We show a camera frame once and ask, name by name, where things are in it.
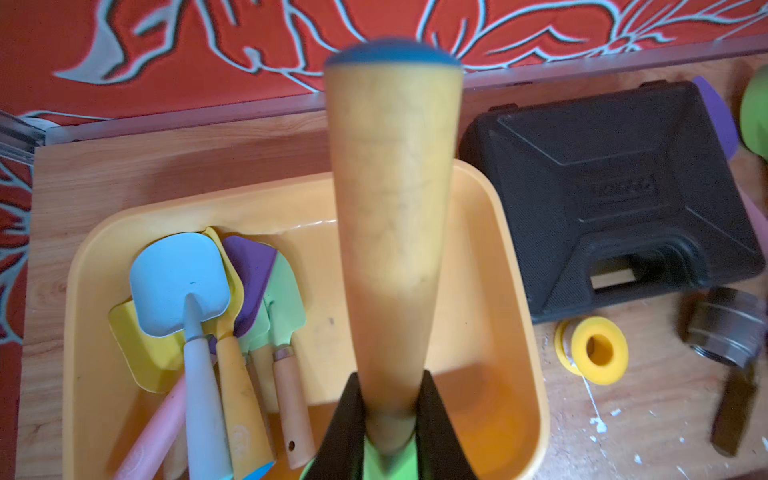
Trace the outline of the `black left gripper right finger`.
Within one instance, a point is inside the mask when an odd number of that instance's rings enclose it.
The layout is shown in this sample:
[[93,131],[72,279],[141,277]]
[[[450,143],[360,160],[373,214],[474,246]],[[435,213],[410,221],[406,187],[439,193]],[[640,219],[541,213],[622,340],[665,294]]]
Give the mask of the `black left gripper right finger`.
[[477,479],[428,370],[416,404],[415,438],[420,480]]

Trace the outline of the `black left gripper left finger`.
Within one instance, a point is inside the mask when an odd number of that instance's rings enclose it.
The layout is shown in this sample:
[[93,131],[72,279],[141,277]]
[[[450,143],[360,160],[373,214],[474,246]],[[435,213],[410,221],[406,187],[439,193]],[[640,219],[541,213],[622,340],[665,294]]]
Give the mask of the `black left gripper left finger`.
[[365,457],[365,404],[358,374],[352,373],[334,411],[317,455],[303,479],[362,479]]

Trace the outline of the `blue shovel white handle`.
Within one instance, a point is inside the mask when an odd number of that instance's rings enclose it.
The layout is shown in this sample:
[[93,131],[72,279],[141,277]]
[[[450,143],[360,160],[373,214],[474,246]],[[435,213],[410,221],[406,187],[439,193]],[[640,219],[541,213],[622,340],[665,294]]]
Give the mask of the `blue shovel white handle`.
[[203,331],[205,322],[225,313],[231,299],[216,244],[200,233],[152,243],[132,264],[130,288],[146,335],[184,335],[189,477],[231,479],[222,401]]

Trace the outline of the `small green shovel wooden handle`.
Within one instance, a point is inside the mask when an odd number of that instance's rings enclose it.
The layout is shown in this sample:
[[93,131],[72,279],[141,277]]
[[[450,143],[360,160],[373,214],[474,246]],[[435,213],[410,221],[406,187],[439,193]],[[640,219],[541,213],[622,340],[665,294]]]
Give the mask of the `small green shovel wooden handle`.
[[362,479],[419,479],[416,404],[463,75],[448,53],[401,38],[362,43],[325,63],[343,282],[366,409]]

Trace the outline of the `purple shovel pink handle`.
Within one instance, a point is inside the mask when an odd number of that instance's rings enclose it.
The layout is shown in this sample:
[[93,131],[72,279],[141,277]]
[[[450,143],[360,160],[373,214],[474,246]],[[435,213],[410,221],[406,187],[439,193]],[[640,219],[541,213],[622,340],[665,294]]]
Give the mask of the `purple shovel pink handle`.
[[[696,76],[693,83],[702,96],[724,155],[731,161],[739,150],[739,136],[732,114],[723,98],[706,79]],[[767,218],[740,186],[737,189],[762,254],[767,258]]]

